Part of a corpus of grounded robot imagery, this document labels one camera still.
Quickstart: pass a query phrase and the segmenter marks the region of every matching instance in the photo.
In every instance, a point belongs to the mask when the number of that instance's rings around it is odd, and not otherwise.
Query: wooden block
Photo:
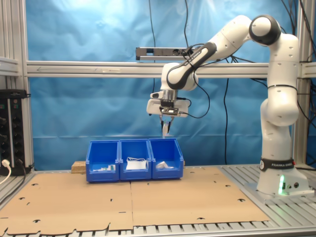
[[[85,174],[85,161],[75,161],[71,166],[72,174]]]

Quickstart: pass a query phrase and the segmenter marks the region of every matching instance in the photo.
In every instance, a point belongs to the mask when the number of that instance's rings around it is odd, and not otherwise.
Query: green status light
[[[278,194],[282,194],[282,190],[283,190],[283,182],[284,182],[284,175],[281,175],[280,177],[280,184],[279,184],[279,187],[278,187]]]

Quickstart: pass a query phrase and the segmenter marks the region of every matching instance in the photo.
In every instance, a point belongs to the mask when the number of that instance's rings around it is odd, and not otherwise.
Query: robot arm
[[[152,93],[147,105],[149,114],[160,115],[162,129],[167,126],[163,135],[169,132],[171,125],[170,122],[163,122],[163,115],[171,117],[171,120],[174,117],[187,116],[189,103],[177,100],[177,91],[196,88],[196,68],[206,61],[229,57],[248,40],[270,48],[267,84],[268,87],[277,89],[268,90],[267,119],[278,126],[288,126],[296,121],[296,75],[299,61],[297,38],[281,33],[278,22],[271,16],[258,16],[253,21],[246,16],[237,16],[206,44],[194,51],[187,61],[164,66],[161,91]],[[278,94],[277,91],[282,85],[285,87],[282,91],[286,93]]]
[[[166,135],[171,122],[164,123],[162,115],[173,120],[175,116],[186,117],[188,112],[188,103],[177,100],[177,90],[193,90],[198,83],[197,67],[208,60],[229,57],[248,40],[270,49],[268,98],[260,108],[262,156],[257,190],[271,196],[314,195],[291,157],[289,126],[299,115],[296,89],[299,42],[295,36],[281,33],[278,22],[268,15],[253,21],[238,16],[190,55],[190,59],[182,64],[166,64],[161,75],[162,91],[151,94],[147,112],[160,115],[162,132]]]

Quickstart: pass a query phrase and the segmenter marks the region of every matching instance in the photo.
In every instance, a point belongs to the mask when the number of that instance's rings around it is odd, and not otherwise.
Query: black power strip
[[[22,99],[28,96],[24,90],[0,90],[0,159],[10,161],[12,175],[24,175],[16,161],[20,159],[25,166]],[[1,164],[0,175],[7,174]]]

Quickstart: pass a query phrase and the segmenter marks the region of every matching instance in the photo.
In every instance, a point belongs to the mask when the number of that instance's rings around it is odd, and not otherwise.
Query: blue fabric curtain
[[[135,62],[135,48],[154,46],[148,0],[26,0],[29,60]],[[185,47],[184,0],[151,0],[157,47]],[[290,33],[281,1],[188,0],[189,44],[204,43],[237,15],[273,16]],[[235,54],[267,62],[269,49],[252,41]],[[155,91],[160,89],[156,79]],[[170,133],[186,165],[224,163],[226,79],[201,79],[211,98],[202,119],[176,118]],[[146,105],[153,79],[30,78],[37,170],[69,169],[85,160],[91,140],[161,136],[158,116]],[[179,93],[200,116],[207,97],[199,89]],[[229,164],[259,163],[260,105],[267,90],[250,79],[231,79],[226,98]]]

